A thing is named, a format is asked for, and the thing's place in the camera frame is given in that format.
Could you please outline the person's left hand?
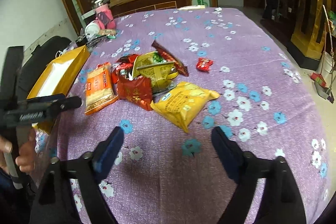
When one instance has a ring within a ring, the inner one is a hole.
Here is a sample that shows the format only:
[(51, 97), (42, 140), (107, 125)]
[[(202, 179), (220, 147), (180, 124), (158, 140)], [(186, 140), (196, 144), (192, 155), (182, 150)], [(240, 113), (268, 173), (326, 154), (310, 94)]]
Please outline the person's left hand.
[[(35, 169), (35, 145), (36, 145), (36, 131), (34, 128), (30, 129), (27, 141), (20, 146), (19, 156), (15, 159), (16, 165), (21, 172), (30, 173)], [(8, 167), (5, 161), (4, 153), (11, 152), (13, 145), (10, 141), (1, 136), (0, 150), (1, 150), (1, 170), (9, 174)]]

